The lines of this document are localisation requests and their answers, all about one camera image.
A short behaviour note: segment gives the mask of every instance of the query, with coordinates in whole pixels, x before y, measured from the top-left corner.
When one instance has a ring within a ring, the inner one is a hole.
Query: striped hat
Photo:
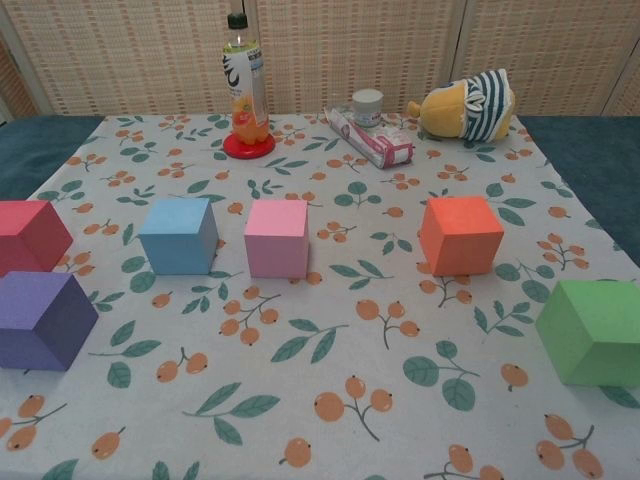
[[[505,69],[488,70],[467,78],[464,106],[460,138],[492,141],[511,107],[509,80]]]

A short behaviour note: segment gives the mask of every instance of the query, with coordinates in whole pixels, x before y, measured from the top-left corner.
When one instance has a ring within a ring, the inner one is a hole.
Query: stuffed animal
[[[491,142],[507,135],[514,106],[515,95],[501,68],[436,88],[422,105],[409,102],[409,114],[420,117],[432,135]]]

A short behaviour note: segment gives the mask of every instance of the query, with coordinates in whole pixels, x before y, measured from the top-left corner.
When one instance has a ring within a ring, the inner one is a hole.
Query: bottle cap
[[[242,30],[248,28],[247,15],[245,13],[230,13],[227,15],[227,24],[231,30]]]

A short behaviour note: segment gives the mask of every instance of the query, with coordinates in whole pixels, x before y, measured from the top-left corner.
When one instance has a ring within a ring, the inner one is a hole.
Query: pink box
[[[304,200],[255,200],[244,230],[251,276],[305,278],[307,223]]]

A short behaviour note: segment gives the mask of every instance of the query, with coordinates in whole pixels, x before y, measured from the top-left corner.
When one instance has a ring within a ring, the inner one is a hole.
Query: table
[[[277,148],[254,161],[220,150],[224,115],[107,117],[34,194],[75,239],[56,270],[76,274],[100,318],[68,372],[0,371],[0,419],[15,423],[0,478],[583,478],[584,443],[604,478],[633,478],[638,391],[562,385],[531,322],[556,280],[638,268],[517,119],[495,145],[387,120],[414,137],[413,165],[376,169],[320,115],[273,116]],[[425,200],[470,194],[505,226],[495,271],[433,277],[417,240]],[[136,233],[163,196],[213,202],[209,276],[150,270]],[[306,280],[249,277],[254,198],[309,202]],[[536,447],[576,443],[552,436],[567,438],[563,420],[582,443],[555,471]]]

